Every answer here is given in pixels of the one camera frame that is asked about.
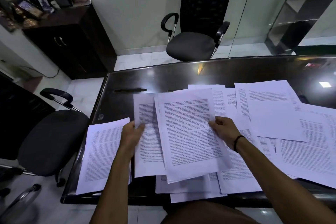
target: glass door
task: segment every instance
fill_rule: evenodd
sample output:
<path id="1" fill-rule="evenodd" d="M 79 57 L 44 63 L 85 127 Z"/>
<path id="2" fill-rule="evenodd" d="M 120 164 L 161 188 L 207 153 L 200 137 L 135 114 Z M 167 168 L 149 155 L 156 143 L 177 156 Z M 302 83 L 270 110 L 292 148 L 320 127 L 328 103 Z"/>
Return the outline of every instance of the glass door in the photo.
<path id="1" fill-rule="evenodd" d="M 247 0 L 229 57 L 292 54 L 333 1 Z"/>

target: dark wooden cabinet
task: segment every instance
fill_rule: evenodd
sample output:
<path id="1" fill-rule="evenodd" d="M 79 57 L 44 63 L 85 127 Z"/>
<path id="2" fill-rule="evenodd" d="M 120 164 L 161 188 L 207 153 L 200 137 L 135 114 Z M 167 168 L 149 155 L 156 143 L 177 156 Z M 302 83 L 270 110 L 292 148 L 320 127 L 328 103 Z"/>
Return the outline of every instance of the dark wooden cabinet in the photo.
<path id="1" fill-rule="evenodd" d="M 71 79 L 114 70 L 116 52 L 92 5 L 59 10 L 23 32 Z"/>

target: black glossy desk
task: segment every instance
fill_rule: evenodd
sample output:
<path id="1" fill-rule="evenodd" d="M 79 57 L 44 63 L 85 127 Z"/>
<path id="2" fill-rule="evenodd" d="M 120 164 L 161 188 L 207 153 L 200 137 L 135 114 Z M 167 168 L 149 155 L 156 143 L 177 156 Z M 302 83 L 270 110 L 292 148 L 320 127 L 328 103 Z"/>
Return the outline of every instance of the black glossy desk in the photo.
<path id="1" fill-rule="evenodd" d="M 311 104 L 336 108 L 336 56 L 271 56 L 230 58 L 203 62 L 174 63 L 117 71 L 107 74 L 100 89 L 91 124 L 105 123 L 133 114 L 133 94 L 171 92 L 186 89 L 188 84 L 224 84 L 288 80 L 298 95 Z M 319 82 L 330 82 L 323 88 Z M 72 167 L 61 202 L 97 204 L 100 193 L 75 195 L 85 148 L 83 140 Z M 336 190 L 309 181 L 300 183 L 330 207 L 336 207 Z M 128 187 L 129 205 L 165 205 L 169 194 L 155 194 L 155 177 L 133 178 Z M 233 207 L 271 207 L 263 192 L 230 194 L 213 199 Z"/>

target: black wristband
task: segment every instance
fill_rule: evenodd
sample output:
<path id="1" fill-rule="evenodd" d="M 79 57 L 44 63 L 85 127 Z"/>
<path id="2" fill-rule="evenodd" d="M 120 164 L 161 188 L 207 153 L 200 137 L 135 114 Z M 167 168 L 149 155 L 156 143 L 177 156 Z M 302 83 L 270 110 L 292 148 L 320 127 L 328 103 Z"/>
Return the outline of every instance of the black wristband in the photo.
<path id="1" fill-rule="evenodd" d="M 241 137 L 246 138 L 245 136 L 242 136 L 242 135 L 240 135 L 240 136 L 238 136 L 238 137 L 236 138 L 236 140 L 234 141 L 234 144 L 233 144 L 233 150 L 234 150 L 235 152 L 237 152 L 237 142 L 238 142 L 238 139 L 241 138 Z"/>

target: hand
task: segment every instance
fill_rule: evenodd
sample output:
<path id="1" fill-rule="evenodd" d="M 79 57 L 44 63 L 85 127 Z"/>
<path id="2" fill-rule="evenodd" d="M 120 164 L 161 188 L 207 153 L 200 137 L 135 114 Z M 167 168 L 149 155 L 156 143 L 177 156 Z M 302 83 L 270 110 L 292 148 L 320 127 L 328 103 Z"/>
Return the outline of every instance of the hand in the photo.
<path id="1" fill-rule="evenodd" d="M 145 124 L 140 124 L 138 128 L 134 128 L 135 122 L 131 121 L 123 127 L 121 132 L 121 140 L 119 149 L 128 154 L 129 158 L 134 155 L 134 148 L 138 144 L 140 137 L 145 129 Z"/>
<path id="2" fill-rule="evenodd" d="M 216 134 L 221 138 L 227 146 L 233 150 L 233 145 L 240 132 L 233 120 L 230 118 L 216 116 L 216 121 L 209 121 L 210 127 L 216 132 Z"/>

